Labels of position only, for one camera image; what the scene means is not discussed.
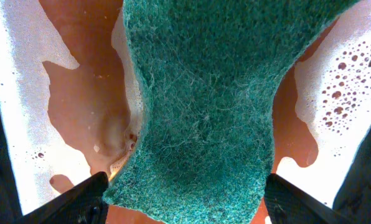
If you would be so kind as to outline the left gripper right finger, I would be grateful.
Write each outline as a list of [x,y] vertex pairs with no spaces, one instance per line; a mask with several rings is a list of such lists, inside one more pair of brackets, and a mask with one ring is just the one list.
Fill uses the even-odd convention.
[[277,174],[267,177],[264,201],[272,224],[352,223]]

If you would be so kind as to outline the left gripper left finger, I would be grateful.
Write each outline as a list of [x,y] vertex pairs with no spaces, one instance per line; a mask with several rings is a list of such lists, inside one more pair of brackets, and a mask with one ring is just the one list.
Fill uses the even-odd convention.
[[99,172],[66,191],[15,224],[105,224],[108,204],[102,199],[108,177]]

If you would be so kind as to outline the green and yellow sponge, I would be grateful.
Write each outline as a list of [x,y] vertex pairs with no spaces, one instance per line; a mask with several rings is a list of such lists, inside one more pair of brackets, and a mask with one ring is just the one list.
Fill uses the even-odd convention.
[[125,1],[136,147],[103,199],[166,223],[249,223],[286,72],[354,0]]

